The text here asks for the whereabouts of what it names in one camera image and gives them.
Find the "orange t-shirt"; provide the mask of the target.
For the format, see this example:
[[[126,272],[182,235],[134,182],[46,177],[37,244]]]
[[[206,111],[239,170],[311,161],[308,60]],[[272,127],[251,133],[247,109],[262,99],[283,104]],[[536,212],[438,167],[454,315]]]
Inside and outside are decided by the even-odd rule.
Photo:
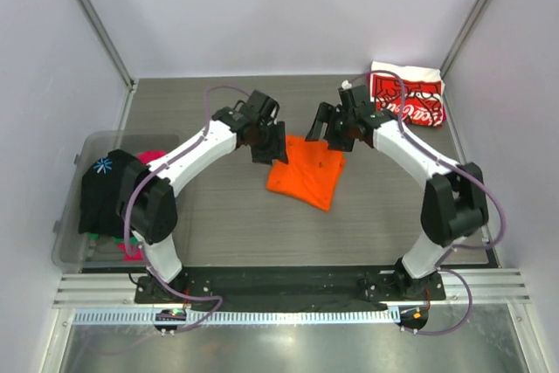
[[[288,163],[276,162],[272,166],[266,188],[330,211],[346,162],[344,154],[330,150],[325,141],[307,142],[297,135],[286,136],[286,152]]]

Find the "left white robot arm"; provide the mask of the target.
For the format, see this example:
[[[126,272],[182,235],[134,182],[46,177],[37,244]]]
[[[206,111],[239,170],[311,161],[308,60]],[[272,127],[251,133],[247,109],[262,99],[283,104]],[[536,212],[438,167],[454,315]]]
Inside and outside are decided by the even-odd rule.
[[[116,202],[126,252],[132,252],[130,239],[136,238],[148,271],[157,278],[155,290],[168,302],[180,300],[186,290],[185,279],[178,275],[183,263],[172,238],[181,191],[214,162],[243,146],[251,149],[255,163],[288,162],[286,125],[278,120],[280,104],[274,98],[255,90],[232,107],[204,110],[204,126],[188,141],[152,162],[134,159],[126,166]]]

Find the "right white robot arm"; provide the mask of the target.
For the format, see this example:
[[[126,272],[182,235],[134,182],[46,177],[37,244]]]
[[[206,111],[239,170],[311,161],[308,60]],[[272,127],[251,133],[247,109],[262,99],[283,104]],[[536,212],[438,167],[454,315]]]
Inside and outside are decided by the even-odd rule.
[[[393,287],[404,299],[424,291],[447,253],[488,221],[483,175],[473,162],[447,160],[411,131],[400,126],[388,109],[377,109],[366,86],[344,83],[340,104],[322,102],[306,139],[326,141],[328,148],[352,151],[364,142],[391,158],[424,189],[420,212],[422,232],[394,265]]]

